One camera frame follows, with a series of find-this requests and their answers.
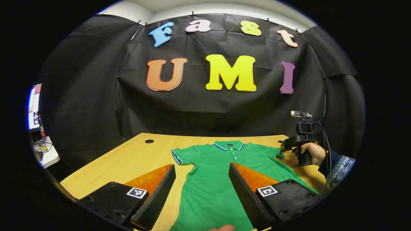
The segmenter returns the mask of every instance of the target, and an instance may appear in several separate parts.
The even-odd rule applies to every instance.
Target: blue sleeve
[[[351,170],[355,163],[355,159],[346,157],[344,155],[339,155],[338,153],[331,150],[331,175],[328,181],[330,188],[338,185],[345,177],[345,175]],[[325,177],[327,177],[327,161],[324,160],[320,168],[318,169]]]

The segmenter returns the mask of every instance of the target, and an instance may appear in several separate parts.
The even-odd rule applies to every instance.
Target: wall
[[[301,30],[307,30],[316,25],[307,17],[286,5],[275,1],[273,1],[273,4],[276,4],[278,6],[277,11],[284,12],[284,14],[286,15],[262,8],[232,3],[201,3],[185,5],[174,7],[172,9],[166,9],[154,14],[145,7],[126,0],[120,1],[107,7],[105,10],[99,12],[99,14],[106,11],[104,14],[117,15],[123,18],[128,18],[135,22],[141,20],[140,23],[143,25],[145,22],[153,23],[167,18],[189,15],[192,14],[191,11],[194,11],[195,14],[226,13],[252,16],[264,20],[269,18],[272,22],[284,25],[292,29],[297,28],[300,32]]]
[[[312,25],[303,25],[302,23],[299,23],[278,13],[274,13],[257,7],[231,3],[203,3],[176,7],[154,14],[148,23],[156,22],[166,18],[190,15],[192,14],[191,11],[194,11],[195,14],[224,13],[246,15],[255,18],[261,18],[264,20],[269,18],[272,22],[284,25],[292,29],[297,28],[299,31],[307,30],[308,28],[315,25],[314,23],[312,23]]]
[[[102,13],[120,16],[135,22],[141,20],[140,23],[143,25],[144,22],[148,22],[150,18],[153,16],[153,13],[148,9],[144,8],[143,6],[126,0],[114,3],[113,5],[107,7],[106,9],[102,10],[97,14]]]

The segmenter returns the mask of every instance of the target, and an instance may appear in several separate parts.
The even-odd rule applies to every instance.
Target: computer monitor
[[[40,129],[39,124],[39,98],[42,84],[34,85],[30,90],[27,109],[28,130],[35,132]]]

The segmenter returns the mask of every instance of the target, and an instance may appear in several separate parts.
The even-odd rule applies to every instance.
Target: screen
[[[302,133],[311,133],[312,132],[311,123],[300,122],[300,131]]]
[[[27,119],[28,119],[28,129],[39,128],[39,98],[40,98],[40,89],[42,84],[34,85],[30,90],[30,95],[28,98],[28,110],[27,110]]]

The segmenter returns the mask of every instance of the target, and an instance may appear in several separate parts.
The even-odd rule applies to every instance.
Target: white ceiling
[[[135,2],[152,13],[158,13],[164,10],[172,9],[175,7],[193,5],[200,3],[234,3],[247,5],[251,7],[262,8],[264,10],[279,13],[281,15],[287,16],[295,21],[312,24],[312,20],[307,18],[301,12],[294,10],[293,8],[277,2],[275,0],[128,0],[130,2]]]

